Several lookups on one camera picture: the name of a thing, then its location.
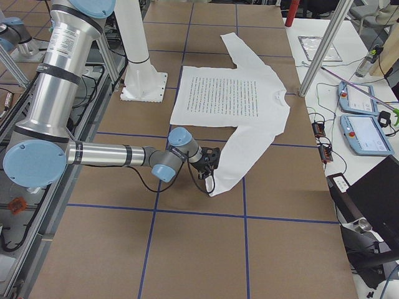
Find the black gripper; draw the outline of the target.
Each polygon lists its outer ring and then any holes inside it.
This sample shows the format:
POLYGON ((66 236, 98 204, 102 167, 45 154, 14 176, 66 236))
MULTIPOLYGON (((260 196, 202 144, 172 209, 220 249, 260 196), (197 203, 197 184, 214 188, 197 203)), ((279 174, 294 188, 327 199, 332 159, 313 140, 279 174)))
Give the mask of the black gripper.
POLYGON ((201 159, 196 162, 198 171, 213 171, 218 168, 221 155, 220 148, 202 147, 201 159))

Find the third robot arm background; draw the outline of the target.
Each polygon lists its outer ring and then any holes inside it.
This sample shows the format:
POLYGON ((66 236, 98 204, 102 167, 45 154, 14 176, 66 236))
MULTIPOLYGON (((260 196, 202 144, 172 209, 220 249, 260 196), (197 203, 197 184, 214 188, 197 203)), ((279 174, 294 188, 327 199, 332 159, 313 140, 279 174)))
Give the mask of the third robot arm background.
POLYGON ((47 45, 34 39, 20 18, 1 19, 1 46, 16 62, 41 62, 47 45))

